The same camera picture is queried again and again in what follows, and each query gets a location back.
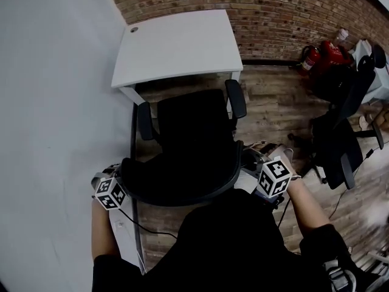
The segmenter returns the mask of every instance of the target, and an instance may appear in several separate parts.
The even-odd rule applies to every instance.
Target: wooden floor
[[[155,105],[159,100],[178,96],[188,92],[209,88],[223,88],[227,74],[213,74],[194,77],[181,77],[162,80],[140,86],[143,98]],[[288,67],[283,66],[245,66],[240,84],[244,90],[247,103],[247,116],[240,119],[235,139],[241,139],[246,145],[260,140],[284,143],[293,148],[287,135],[294,133],[310,137],[309,120],[320,116],[328,109],[328,104],[314,97],[309,91],[309,82]],[[366,113],[377,113],[380,104],[363,105],[358,114],[350,118],[355,131],[359,131],[359,116]],[[378,146],[375,139],[360,139],[362,153]],[[146,161],[160,147],[154,142],[144,142],[137,136],[137,158]],[[293,165],[299,169],[306,162],[306,156],[295,148]],[[339,207],[332,217],[337,230],[346,244],[353,248],[353,259],[359,266],[367,268],[370,260],[366,252],[386,244],[389,235],[387,228],[368,228],[361,214],[369,208],[374,200],[384,200],[389,189],[389,144],[384,150],[376,150],[367,159],[356,175],[357,187],[347,191],[340,200]],[[320,184],[315,173],[311,171],[304,178],[306,185],[329,215],[333,212],[340,194],[345,186],[331,190]],[[274,211],[275,220],[281,218],[286,201]],[[176,233],[182,220],[192,209],[200,205],[178,208],[164,208],[138,203],[139,223],[147,228]],[[298,230],[293,207],[290,204],[280,231],[286,247],[291,251],[299,250],[301,233]],[[170,249],[175,239],[165,235],[153,235],[141,231],[142,252],[146,269],[150,270]]]

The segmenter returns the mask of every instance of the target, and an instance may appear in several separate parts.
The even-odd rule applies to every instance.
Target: person
[[[374,121],[382,131],[389,132],[389,104],[382,107]]]
[[[120,258],[108,211],[94,199],[92,292],[207,287],[334,291],[325,268],[325,263],[330,261],[339,264],[339,273],[347,270],[346,282],[354,275],[356,291],[364,291],[375,277],[364,273],[351,260],[342,237],[303,180],[291,181],[287,193],[303,234],[301,255],[285,248],[272,211],[259,197],[244,190],[230,189],[211,204],[189,213],[176,243],[144,275],[138,267]],[[352,286],[339,291],[352,291]]]

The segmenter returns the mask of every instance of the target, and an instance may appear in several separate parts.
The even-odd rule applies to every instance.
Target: wire
[[[342,192],[342,194],[340,195],[339,200],[338,200],[338,203],[336,204],[336,207],[335,207],[334,212],[328,217],[329,219],[331,219],[331,217],[335,214],[336,210],[338,209],[338,205],[339,205],[339,203],[340,203],[340,199],[342,199],[342,196],[346,193],[346,191],[347,191],[347,189],[346,189],[344,192]]]
[[[357,175],[358,171],[359,171],[359,168],[360,166],[358,167],[358,169],[356,170],[356,172],[354,173],[354,177]],[[340,199],[342,199],[342,196],[345,194],[345,192],[347,191],[348,189],[346,189],[339,197],[339,200],[338,200],[338,203],[336,204],[336,207],[335,207],[335,210],[332,212],[332,214],[328,217],[329,219],[331,219],[331,217],[335,214],[336,210],[338,209],[338,205],[340,203]]]
[[[389,143],[389,141],[385,142],[384,145],[387,143]],[[378,148],[379,148],[379,146],[376,149],[373,149],[373,151],[376,151]]]
[[[134,221],[132,218],[130,218],[127,214],[124,213],[122,209],[118,209],[121,213],[124,214],[126,218],[128,218],[130,221],[132,221],[135,225],[138,225],[140,228],[144,229],[145,231],[151,233],[151,234],[160,234],[160,235],[169,235],[172,236],[173,238],[177,239],[177,237],[169,232],[157,232],[157,231],[151,231],[145,227],[143,227],[141,224],[139,224],[137,221]]]
[[[291,199],[289,198],[289,200],[287,201],[286,205],[285,205],[285,209],[284,209],[284,212],[282,213],[282,216],[281,216],[281,219],[280,219],[280,222],[278,223],[278,229],[280,228],[280,225],[282,223],[282,220],[285,216],[285,213],[286,213],[286,209],[287,209],[287,206],[289,205],[289,203],[291,202]]]

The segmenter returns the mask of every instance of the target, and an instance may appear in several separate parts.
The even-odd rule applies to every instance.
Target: chair backrest
[[[158,103],[162,149],[200,150],[233,142],[221,89],[172,97]]]
[[[338,99],[336,107],[328,112],[332,119],[332,129],[342,120],[357,112],[369,87],[376,78],[374,68],[383,68],[385,65],[385,52],[378,44],[375,44],[371,49],[371,55],[365,55],[359,60],[358,70],[347,73],[348,77],[343,78],[344,82],[348,82],[344,86],[346,89],[340,90],[342,96]]]
[[[340,103],[336,105],[336,108],[329,111],[333,112],[331,114],[334,118],[332,128],[335,128],[339,122],[357,112],[375,77],[374,70],[367,70],[357,71],[350,79],[345,80],[350,82],[348,90],[342,93],[343,96],[340,97]]]

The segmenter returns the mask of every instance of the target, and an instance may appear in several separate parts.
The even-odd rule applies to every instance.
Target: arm
[[[120,257],[119,247],[112,231],[109,212],[98,200],[92,201],[92,258],[102,255]]]
[[[330,224],[322,207],[312,196],[301,178],[291,181],[287,193],[293,204],[298,227],[304,237],[313,229]]]

